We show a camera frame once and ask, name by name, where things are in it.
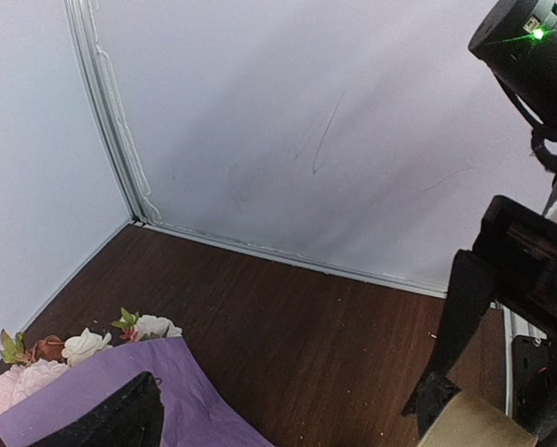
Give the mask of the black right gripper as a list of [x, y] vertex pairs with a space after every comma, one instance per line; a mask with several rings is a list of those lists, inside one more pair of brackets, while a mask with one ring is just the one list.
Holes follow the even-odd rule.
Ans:
[[458, 392], [446, 375], [478, 330], [495, 288], [502, 304], [557, 339], [557, 223], [497, 195], [472, 251], [455, 255], [435, 344], [401, 411], [416, 416], [420, 435]]

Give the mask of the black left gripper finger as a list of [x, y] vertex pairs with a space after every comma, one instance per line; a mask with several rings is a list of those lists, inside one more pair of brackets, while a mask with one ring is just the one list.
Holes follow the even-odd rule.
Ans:
[[156, 378], [142, 372], [72, 424], [34, 443], [47, 447], [161, 445], [163, 404]]

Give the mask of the purple flower bouquet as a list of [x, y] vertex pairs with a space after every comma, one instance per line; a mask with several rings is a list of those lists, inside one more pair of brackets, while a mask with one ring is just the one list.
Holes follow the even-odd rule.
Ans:
[[221, 398], [181, 337], [119, 345], [82, 361], [1, 413], [0, 439], [6, 446], [35, 446], [143, 372], [161, 391], [160, 446], [268, 445]]

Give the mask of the beige satin ribbon bow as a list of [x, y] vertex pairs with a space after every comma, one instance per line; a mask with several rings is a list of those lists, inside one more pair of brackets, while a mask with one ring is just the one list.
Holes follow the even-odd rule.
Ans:
[[496, 407], [465, 391], [443, 407], [419, 447], [536, 446], [538, 438]]

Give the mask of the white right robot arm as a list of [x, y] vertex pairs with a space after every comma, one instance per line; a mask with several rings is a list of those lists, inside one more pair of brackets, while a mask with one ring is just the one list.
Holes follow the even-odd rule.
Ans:
[[[469, 42], [531, 126], [531, 150], [554, 177], [557, 155], [557, 1], [500, 1]], [[448, 372], [498, 302], [545, 333], [548, 361], [525, 367], [517, 413], [471, 396]], [[557, 446], [557, 223], [495, 196], [470, 250], [455, 255], [438, 335], [402, 409], [424, 446]]]

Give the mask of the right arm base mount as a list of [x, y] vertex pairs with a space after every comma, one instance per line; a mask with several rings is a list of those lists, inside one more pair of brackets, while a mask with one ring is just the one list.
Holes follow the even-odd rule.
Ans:
[[518, 335], [511, 359], [512, 418], [540, 446], [557, 446], [557, 340]]

